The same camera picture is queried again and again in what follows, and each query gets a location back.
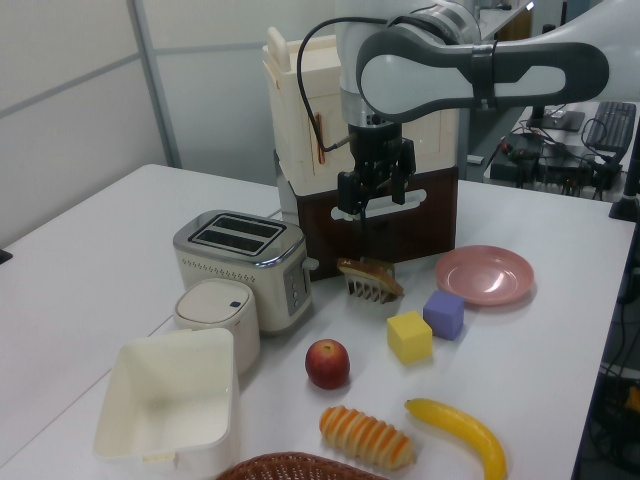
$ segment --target floor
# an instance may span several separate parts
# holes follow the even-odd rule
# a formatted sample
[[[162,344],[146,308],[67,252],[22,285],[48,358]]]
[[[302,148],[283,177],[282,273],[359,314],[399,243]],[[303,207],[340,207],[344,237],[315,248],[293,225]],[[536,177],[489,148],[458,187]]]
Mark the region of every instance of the floor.
[[[502,135],[510,131],[521,113],[522,109],[511,109],[500,113],[471,115],[469,153],[484,157],[484,161],[481,165],[467,164],[467,180],[482,182],[487,159]],[[635,246],[634,251],[636,258],[640,259],[640,242]],[[622,283],[626,285],[626,279],[623,279]],[[631,294],[628,303],[624,307],[618,305],[611,319],[603,364],[608,365],[612,361],[617,366],[622,364],[626,367],[623,374],[625,378],[640,379],[640,275],[637,285],[632,285],[629,291]],[[618,371],[619,369],[615,367],[610,370],[613,373]],[[597,402],[592,402],[592,410],[597,408],[596,404]],[[630,461],[638,466],[639,471],[636,473],[618,467],[612,460],[602,458],[602,452],[608,448],[606,441],[610,437],[603,433],[599,424],[594,421],[595,418],[597,415],[592,412],[587,422],[587,427],[591,428],[585,428],[583,435],[581,461],[578,462],[574,477],[570,480],[638,480],[640,478],[640,415],[638,415],[639,423],[635,424],[638,428],[632,430],[635,432],[637,443],[631,444],[628,450],[625,450],[629,452]],[[599,449],[591,440],[592,437],[598,439]]]

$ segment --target brown wicker basket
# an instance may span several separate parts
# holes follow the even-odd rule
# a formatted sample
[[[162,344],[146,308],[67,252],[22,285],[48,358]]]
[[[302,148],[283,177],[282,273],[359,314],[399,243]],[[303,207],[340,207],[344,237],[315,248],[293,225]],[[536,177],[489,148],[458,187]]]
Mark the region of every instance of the brown wicker basket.
[[[302,452],[253,457],[224,472],[218,480],[386,480],[351,465]]]

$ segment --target bread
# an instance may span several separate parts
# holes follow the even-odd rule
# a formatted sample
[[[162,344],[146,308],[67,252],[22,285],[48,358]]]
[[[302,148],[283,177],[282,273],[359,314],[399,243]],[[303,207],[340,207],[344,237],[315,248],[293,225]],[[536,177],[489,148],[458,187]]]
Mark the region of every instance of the bread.
[[[395,296],[404,294],[404,288],[387,273],[384,268],[366,262],[359,262],[348,258],[338,259],[338,270],[344,274],[362,277],[378,282],[383,290]]]
[[[320,417],[320,431],[332,447],[351,457],[396,470],[413,463],[413,442],[393,425],[340,405]]]

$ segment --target white plastic box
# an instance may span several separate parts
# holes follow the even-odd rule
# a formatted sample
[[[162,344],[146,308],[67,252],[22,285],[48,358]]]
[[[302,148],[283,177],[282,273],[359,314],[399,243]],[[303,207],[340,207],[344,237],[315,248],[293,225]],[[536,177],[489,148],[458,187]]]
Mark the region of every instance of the white plastic box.
[[[132,341],[111,372],[94,454],[111,479],[214,477],[236,461],[237,406],[228,330]]]

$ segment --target silver toaster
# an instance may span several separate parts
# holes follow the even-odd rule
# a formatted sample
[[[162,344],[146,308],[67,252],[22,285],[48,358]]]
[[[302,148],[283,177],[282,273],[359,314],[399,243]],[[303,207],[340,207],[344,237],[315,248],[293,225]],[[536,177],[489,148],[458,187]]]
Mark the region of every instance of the silver toaster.
[[[292,325],[311,304],[302,230],[291,223],[213,210],[199,215],[173,237],[185,288],[208,278],[249,286],[256,298],[258,325],[277,333]]]

